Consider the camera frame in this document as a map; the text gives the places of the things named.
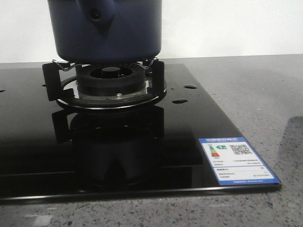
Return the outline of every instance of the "black glass cooktop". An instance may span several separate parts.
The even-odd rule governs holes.
[[[279,183],[220,186],[198,139],[242,134],[184,65],[166,65],[165,78],[167,94],[155,106],[73,113],[48,101],[42,69],[1,70],[0,88],[5,91],[0,93],[0,200],[280,188]]]

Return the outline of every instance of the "energy label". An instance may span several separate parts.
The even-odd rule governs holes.
[[[199,141],[220,185],[280,183],[244,137]]]

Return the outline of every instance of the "granite countertop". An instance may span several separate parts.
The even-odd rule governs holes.
[[[164,61],[188,67],[276,173],[281,191],[1,205],[1,227],[303,226],[303,55]]]

